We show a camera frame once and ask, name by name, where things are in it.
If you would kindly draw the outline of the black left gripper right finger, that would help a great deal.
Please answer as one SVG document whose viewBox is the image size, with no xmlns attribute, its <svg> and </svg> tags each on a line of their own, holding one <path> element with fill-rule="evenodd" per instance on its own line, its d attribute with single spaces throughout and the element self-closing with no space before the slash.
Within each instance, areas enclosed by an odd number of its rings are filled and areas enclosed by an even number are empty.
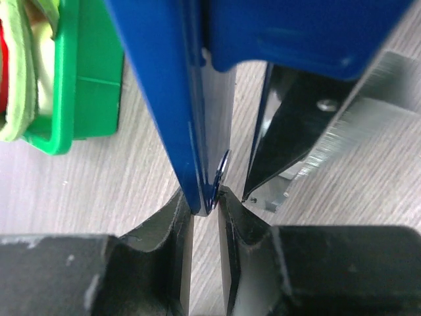
<svg viewBox="0 0 421 316">
<path fill-rule="evenodd" d="M 419 315 L 420 234 L 406 226 L 269 225 L 219 197 L 227 315 Z"/>
</svg>

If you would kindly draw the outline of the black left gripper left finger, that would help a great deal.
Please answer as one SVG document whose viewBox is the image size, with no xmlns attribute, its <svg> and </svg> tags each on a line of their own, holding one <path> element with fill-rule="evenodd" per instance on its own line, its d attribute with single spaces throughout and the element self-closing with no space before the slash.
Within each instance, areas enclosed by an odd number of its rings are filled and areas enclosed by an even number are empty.
<svg viewBox="0 0 421 316">
<path fill-rule="evenodd" d="M 1 237 L 2 315 L 187 315 L 193 217 L 181 191 L 123 236 Z"/>
</svg>

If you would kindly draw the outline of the grey staple strip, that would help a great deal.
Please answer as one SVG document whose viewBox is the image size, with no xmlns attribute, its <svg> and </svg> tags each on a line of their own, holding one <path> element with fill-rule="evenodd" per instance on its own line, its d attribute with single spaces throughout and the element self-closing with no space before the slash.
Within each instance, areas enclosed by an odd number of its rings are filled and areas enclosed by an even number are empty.
<svg viewBox="0 0 421 316">
<path fill-rule="evenodd" d="M 355 81 L 268 64 L 242 201 L 275 212 L 291 183 L 420 114 L 420 61 L 386 51 Z"/>
</svg>

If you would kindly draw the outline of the blue stapler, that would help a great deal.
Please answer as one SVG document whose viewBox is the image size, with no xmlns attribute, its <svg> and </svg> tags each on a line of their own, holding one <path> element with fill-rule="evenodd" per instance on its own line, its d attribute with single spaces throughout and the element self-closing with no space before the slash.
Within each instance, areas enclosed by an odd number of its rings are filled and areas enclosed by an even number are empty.
<svg viewBox="0 0 421 316">
<path fill-rule="evenodd" d="M 412 1 L 107 1 L 191 212 L 215 207 L 245 120 L 248 197 L 304 158 Z"/>
</svg>

